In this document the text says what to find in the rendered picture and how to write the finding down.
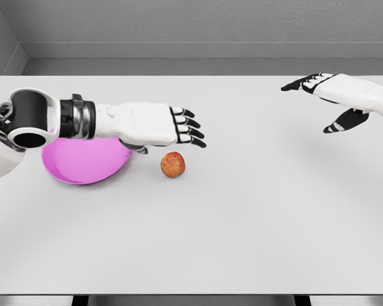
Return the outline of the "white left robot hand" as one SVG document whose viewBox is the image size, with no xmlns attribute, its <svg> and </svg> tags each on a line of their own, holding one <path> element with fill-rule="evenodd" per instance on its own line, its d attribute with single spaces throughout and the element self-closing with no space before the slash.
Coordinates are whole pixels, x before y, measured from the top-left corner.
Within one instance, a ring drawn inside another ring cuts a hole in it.
<svg viewBox="0 0 383 306">
<path fill-rule="evenodd" d="M 185 108 L 164 103 L 126 103 L 117 107 L 116 115 L 120 142 L 142 154 L 148 153 L 148 146 L 207 147 L 195 114 Z"/>
</svg>

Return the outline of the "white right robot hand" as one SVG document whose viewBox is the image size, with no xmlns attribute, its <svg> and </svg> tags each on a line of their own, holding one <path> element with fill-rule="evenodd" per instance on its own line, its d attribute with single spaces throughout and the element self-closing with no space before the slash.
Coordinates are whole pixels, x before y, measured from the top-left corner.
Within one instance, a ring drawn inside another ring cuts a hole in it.
<svg viewBox="0 0 383 306">
<path fill-rule="evenodd" d="M 358 77 L 329 73 L 305 76 L 281 87 L 283 92 L 305 91 L 324 101 L 348 108 L 324 128 L 325 134 L 348 131 L 366 122 L 379 89 L 378 84 Z"/>
</svg>

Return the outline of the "red apple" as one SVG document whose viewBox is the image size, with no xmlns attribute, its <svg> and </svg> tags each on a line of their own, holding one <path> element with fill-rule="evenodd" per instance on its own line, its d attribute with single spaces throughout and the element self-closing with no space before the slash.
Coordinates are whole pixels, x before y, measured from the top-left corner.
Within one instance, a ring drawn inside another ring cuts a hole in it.
<svg viewBox="0 0 383 306">
<path fill-rule="evenodd" d="M 168 152 L 162 157 L 160 167 L 164 175 L 173 179 L 184 173 L 186 164 L 180 153 Z"/>
</svg>

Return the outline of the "pink plate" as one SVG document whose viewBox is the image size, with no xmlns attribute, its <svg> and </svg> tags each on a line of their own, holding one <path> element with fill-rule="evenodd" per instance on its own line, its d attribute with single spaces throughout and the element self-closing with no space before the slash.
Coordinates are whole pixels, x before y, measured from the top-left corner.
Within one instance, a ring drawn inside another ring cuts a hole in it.
<svg viewBox="0 0 383 306">
<path fill-rule="evenodd" d="M 61 182 L 94 184 L 114 175 L 132 151 L 118 138 L 69 140 L 59 138 L 41 151 L 47 172 Z"/>
</svg>

